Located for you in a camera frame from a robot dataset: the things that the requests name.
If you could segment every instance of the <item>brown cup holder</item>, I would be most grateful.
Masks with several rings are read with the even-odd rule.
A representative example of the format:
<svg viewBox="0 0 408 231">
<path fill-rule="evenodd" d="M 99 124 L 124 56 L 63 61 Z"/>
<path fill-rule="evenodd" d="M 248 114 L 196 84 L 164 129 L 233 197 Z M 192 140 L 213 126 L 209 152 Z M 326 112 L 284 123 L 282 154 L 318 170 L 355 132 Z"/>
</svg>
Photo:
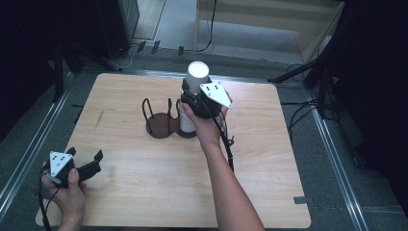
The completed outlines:
<svg viewBox="0 0 408 231">
<path fill-rule="evenodd" d="M 150 118 L 147 118 L 144 104 L 147 102 L 150 111 Z M 171 116 L 170 111 L 172 107 L 171 99 L 168 99 L 167 113 L 157 113 L 153 115 L 152 108 L 148 98 L 145 98 L 141 104 L 144 119 L 146 119 L 146 131 L 147 133 L 157 139 L 162 139 L 170 136 L 173 132 L 176 132 L 182 138 L 193 138 L 196 136 L 195 132 L 185 133 L 180 129 L 180 111 L 179 111 L 180 99 L 176 102 L 177 117 Z"/>
</svg>

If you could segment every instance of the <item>carpeted floor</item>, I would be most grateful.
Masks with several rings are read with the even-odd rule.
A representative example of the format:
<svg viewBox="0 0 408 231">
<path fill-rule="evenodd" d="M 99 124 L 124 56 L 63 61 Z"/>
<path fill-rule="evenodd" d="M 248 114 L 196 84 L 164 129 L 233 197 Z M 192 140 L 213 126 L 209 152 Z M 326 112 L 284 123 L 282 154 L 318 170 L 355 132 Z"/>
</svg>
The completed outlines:
<svg viewBox="0 0 408 231">
<path fill-rule="evenodd" d="M 289 67 L 287 64 L 197 53 L 178 56 L 177 51 L 169 50 L 159 50 L 158 53 L 152 55 L 149 47 L 145 47 L 139 53 L 136 52 L 136 49 L 132 50 L 132 56 L 133 62 L 129 67 L 124 68 L 124 73 L 136 73 L 138 70 L 185 73 L 190 62 L 199 60 L 210 67 L 213 75 L 235 76 L 259 82 L 280 76 Z M 115 62 L 126 65 L 130 60 L 127 54 L 124 54 Z M 75 76 L 70 94 L 59 116 L 42 144 L 33 165 L 29 168 L 12 205 L 1 220 L 0 230 L 43 230 L 42 227 L 35 224 L 38 202 L 33 197 L 33 192 L 38 184 L 38 170 L 50 150 L 65 149 L 75 127 L 74 120 L 80 113 L 80 108 L 72 107 L 72 104 L 85 104 L 96 76 L 102 72 L 106 71 L 92 62 L 86 62 L 86 69 L 83 73 Z M 282 102 L 307 101 L 306 90 L 296 80 L 278 85 L 277 88 Z M 52 97 L 53 89 L 50 89 L 0 143 L 2 154 L 0 183 L 2 186 L 10 178 L 38 125 L 45 117 L 51 106 Z M 298 106 L 283 106 L 283 113 L 288 124 L 297 109 Z M 333 140 L 338 145 L 344 167 L 361 202 L 368 227 L 371 230 L 408 230 L 407 218 L 400 208 L 398 209 L 388 182 L 375 171 L 356 168 L 352 163 L 349 147 L 344 141 L 341 128 L 335 121 L 327 122 Z M 312 225 L 307 230 L 354 230 L 312 114 L 305 116 L 293 128 L 293 152 L 305 194 L 315 201 L 315 204 L 309 204 Z M 112 227 L 84 227 L 83 230 L 115 229 Z"/>
</svg>

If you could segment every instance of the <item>table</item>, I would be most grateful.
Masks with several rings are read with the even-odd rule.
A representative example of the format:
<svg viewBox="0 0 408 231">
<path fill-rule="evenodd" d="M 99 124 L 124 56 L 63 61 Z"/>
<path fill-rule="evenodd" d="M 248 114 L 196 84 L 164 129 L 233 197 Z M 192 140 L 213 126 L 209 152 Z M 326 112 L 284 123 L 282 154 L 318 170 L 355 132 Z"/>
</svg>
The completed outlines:
<svg viewBox="0 0 408 231">
<path fill-rule="evenodd" d="M 211 21 L 214 6 L 214 0 L 196 1 L 194 49 L 198 20 Z M 217 0 L 215 21 L 294 31 L 299 51 L 307 63 L 334 32 L 343 6 L 344 2 L 328 0 Z"/>
<path fill-rule="evenodd" d="M 296 162 L 275 86 L 222 81 L 232 95 L 228 133 L 235 173 L 265 227 L 306 228 L 311 224 Z M 210 177 L 197 138 L 177 134 L 157 140 L 145 130 L 141 102 L 153 113 L 167 111 L 180 96 L 181 78 L 101 74 L 67 148 L 77 166 L 102 149 L 102 171 L 89 179 L 89 226 L 217 227 Z M 173 106 L 173 117 L 176 110 Z M 48 217 L 58 225 L 51 203 Z M 41 224 L 38 212 L 37 224 Z"/>
</svg>

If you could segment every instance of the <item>light wood tabletop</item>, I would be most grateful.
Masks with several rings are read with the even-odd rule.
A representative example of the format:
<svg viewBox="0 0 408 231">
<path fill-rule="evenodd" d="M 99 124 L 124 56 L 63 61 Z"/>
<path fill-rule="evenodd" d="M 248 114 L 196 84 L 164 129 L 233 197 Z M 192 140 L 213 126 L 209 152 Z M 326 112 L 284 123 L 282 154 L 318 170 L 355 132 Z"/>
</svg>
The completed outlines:
<svg viewBox="0 0 408 231">
<path fill-rule="evenodd" d="M 154 139 L 141 111 L 149 98 L 153 113 L 167 112 L 167 99 L 180 97 L 182 79 L 101 74 L 67 148 L 74 146 L 76 166 L 99 149 L 102 171 L 87 181 L 88 226 L 217 227 L 210 177 L 197 138 L 176 133 Z M 306 228 L 311 224 L 287 127 L 275 86 L 221 82 L 234 108 L 228 112 L 228 134 L 235 174 L 267 228 Z M 41 224 L 40 212 L 36 217 Z M 51 203 L 48 218 L 61 214 Z"/>
</svg>

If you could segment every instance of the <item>tape piece on table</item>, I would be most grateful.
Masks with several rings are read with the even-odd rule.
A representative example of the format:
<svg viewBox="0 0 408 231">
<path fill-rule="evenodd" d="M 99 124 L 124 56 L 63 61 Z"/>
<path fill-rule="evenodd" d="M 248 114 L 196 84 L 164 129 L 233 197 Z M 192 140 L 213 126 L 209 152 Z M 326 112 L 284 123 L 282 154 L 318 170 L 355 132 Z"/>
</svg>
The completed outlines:
<svg viewBox="0 0 408 231">
<path fill-rule="evenodd" d="M 297 196 L 293 198 L 294 204 L 309 204 L 315 205 L 315 200 L 308 196 Z"/>
<path fill-rule="evenodd" d="M 184 54 L 184 46 L 179 46 L 179 56 Z"/>
<path fill-rule="evenodd" d="M 152 49 L 152 55 L 157 53 L 157 51 L 159 50 L 159 45 L 160 45 L 159 40 L 154 42 L 154 46 L 153 46 L 153 49 Z"/>
<path fill-rule="evenodd" d="M 138 47 L 138 51 L 137 51 L 137 52 L 142 51 L 142 50 L 144 49 L 144 46 L 145 46 L 145 45 L 146 45 L 146 41 L 141 42 L 141 43 L 139 44 L 139 47 Z"/>
</svg>

